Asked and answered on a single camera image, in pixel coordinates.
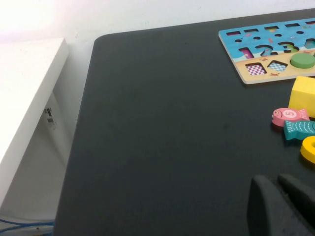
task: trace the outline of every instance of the blue cable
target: blue cable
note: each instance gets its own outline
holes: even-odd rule
[[[7,224],[12,224],[12,225],[18,225],[18,226],[14,226],[14,227],[10,227],[10,228],[6,228],[3,230],[0,230],[0,234],[10,231],[10,230],[17,230],[17,229],[21,229],[21,228],[27,228],[27,227],[32,227],[32,226],[53,226],[54,222],[46,222],[46,223],[42,223],[42,222],[38,222],[38,223],[17,223],[17,222],[12,222],[12,221],[7,221],[7,220],[1,220],[0,222],[3,223],[7,223]]]
[[[20,226],[35,226],[35,225],[54,225],[54,222],[38,222],[38,223],[17,223],[7,220],[0,219],[0,222],[11,224],[11,225],[20,225]]]

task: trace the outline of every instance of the wooden puzzle board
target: wooden puzzle board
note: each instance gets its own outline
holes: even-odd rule
[[[245,84],[315,75],[315,66],[290,63],[294,54],[314,55],[315,18],[220,30],[219,38]]]

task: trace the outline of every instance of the yellow block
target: yellow block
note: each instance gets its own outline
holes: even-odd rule
[[[289,108],[306,109],[315,118],[315,78],[298,76],[294,82]]]
[[[301,154],[309,161],[315,163],[315,136],[309,136],[303,140]]]

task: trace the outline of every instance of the yellow wooden ring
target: yellow wooden ring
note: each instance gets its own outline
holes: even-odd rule
[[[303,140],[301,154],[309,161],[315,163],[315,136],[309,136]]]

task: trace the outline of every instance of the black table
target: black table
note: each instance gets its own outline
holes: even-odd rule
[[[218,31],[310,18],[302,10],[105,35],[95,41],[57,236],[246,236],[251,177],[315,187],[272,130],[294,80],[246,86]]]

